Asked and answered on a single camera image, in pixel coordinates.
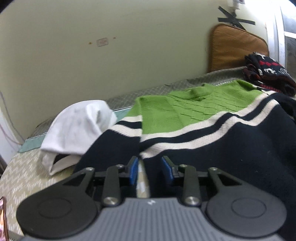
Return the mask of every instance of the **knit fabric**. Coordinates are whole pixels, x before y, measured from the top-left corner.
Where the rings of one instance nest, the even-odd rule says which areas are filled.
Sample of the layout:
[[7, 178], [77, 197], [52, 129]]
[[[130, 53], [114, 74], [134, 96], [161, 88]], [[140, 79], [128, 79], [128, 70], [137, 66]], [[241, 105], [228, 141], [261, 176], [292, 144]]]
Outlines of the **knit fabric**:
[[243, 69], [245, 79], [255, 85], [266, 84], [268, 89], [275, 88], [289, 96], [296, 93], [296, 83], [287, 70], [276, 60], [254, 52], [245, 56], [246, 68]]
[[272, 195], [288, 216], [279, 234], [296, 239], [296, 101], [237, 80], [191, 88], [167, 96], [143, 96], [128, 116], [102, 134], [75, 171], [105, 171], [143, 159], [151, 197], [180, 195], [168, 187], [161, 157], [199, 171], [217, 167]]

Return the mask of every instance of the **black circular pad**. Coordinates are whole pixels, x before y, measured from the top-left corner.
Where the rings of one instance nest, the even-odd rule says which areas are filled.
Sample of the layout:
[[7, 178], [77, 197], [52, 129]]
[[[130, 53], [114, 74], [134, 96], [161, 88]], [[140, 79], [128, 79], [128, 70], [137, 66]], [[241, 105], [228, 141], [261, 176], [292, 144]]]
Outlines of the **black circular pad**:
[[81, 232], [96, 215], [94, 201], [81, 189], [54, 185], [21, 202], [16, 218], [30, 236], [60, 239]]
[[207, 204], [207, 215], [220, 229], [244, 238], [275, 233], [287, 211], [276, 197], [253, 186], [225, 186]]

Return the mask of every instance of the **phone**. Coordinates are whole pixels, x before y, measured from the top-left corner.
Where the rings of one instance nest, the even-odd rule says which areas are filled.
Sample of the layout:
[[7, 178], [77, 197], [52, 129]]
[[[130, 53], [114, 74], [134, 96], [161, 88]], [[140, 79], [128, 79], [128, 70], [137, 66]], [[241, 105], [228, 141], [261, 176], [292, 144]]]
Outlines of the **phone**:
[[0, 198], [0, 241], [9, 241], [6, 221], [6, 198]]

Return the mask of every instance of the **cable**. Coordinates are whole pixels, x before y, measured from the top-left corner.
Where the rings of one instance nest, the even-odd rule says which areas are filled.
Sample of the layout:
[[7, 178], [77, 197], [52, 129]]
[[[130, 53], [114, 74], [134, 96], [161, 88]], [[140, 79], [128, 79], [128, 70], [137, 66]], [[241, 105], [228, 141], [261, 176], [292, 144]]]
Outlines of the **cable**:
[[12, 128], [16, 131], [16, 133], [19, 135], [19, 137], [22, 139], [22, 141], [25, 141], [25, 139], [22, 137], [22, 135], [17, 131], [17, 129], [16, 129], [15, 126], [13, 125], [13, 122], [12, 122], [12, 120], [11, 120], [11, 118], [10, 118], [10, 115], [9, 115], [9, 112], [8, 112], [8, 109], [7, 109], [7, 105], [6, 105], [6, 102], [5, 102], [4, 96], [3, 96], [3, 94], [2, 94], [1, 91], [0, 91], [0, 96], [1, 96], [1, 98], [2, 98], [2, 100], [3, 100], [4, 107], [5, 107], [5, 110], [6, 110], [6, 113], [7, 113], [7, 116], [8, 116], [8, 119], [9, 119], [9, 122], [10, 122]]
[[4, 130], [4, 128], [3, 128], [3, 126], [0, 124], [0, 129], [2, 130], [2, 132], [3, 132], [3, 134], [11, 141], [11, 142], [13, 142], [13, 143], [15, 143], [15, 144], [17, 144], [17, 145], [22, 145], [22, 144], [20, 144], [20, 143], [18, 143], [18, 142], [16, 142], [16, 141], [14, 141], [13, 139], [11, 139], [8, 135], [7, 135], [7, 133], [5, 132], [5, 130]]

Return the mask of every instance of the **brown cushion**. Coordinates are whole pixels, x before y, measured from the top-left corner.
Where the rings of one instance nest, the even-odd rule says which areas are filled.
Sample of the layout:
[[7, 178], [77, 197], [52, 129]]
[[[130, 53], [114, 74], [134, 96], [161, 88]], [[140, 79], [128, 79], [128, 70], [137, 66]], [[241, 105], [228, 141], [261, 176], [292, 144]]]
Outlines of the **brown cushion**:
[[264, 39], [237, 27], [218, 24], [210, 35], [208, 72], [244, 66], [244, 56], [253, 52], [269, 56]]

